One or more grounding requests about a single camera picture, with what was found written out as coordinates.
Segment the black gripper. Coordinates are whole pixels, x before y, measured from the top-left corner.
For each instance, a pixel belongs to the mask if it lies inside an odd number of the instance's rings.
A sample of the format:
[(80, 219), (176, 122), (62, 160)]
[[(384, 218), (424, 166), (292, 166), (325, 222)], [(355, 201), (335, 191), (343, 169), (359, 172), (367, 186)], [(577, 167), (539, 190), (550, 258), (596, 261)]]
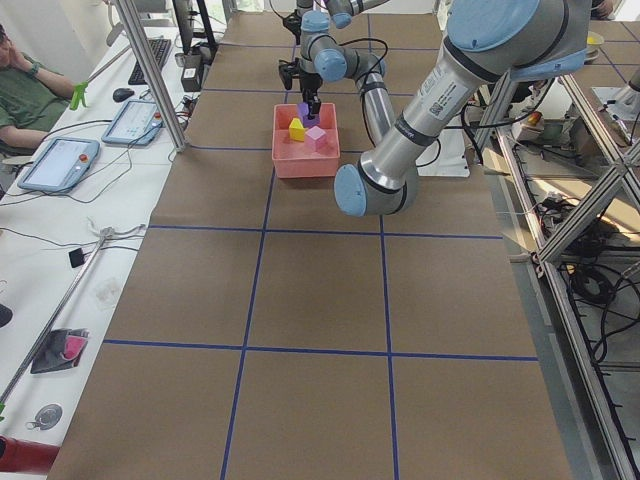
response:
[(300, 91), (303, 101), (307, 103), (309, 120), (318, 117), (321, 108), (318, 91), (323, 84), (322, 77), (317, 73), (301, 72), (299, 74)]

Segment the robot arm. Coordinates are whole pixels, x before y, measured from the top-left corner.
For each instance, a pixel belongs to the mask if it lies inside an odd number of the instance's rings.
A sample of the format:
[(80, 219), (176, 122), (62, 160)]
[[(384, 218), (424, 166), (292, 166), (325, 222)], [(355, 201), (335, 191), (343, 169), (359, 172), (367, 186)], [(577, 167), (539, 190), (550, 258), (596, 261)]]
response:
[(326, 82), (353, 79), (373, 128), (373, 149), (335, 176), (336, 203), (351, 216), (390, 215), (412, 204), (417, 159), (480, 86), (503, 75), (531, 81), (572, 73), (586, 56), (588, 1), (455, 1), (435, 67), (395, 114), (380, 59), (340, 46), (329, 33), (376, 5), (328, 1), (316, 11), (307, 2), (301, 19), (302, 65)]
[(297, 0), (294, 14), (298, 18), (302, 18), (308, 11), (313, 11), (317, 3), (329, 14), (330, 19), (338, 29), (344, 29), (351, 24), (353, 17), (384, 5), (387, 0), (322, 0), (319, 2)]

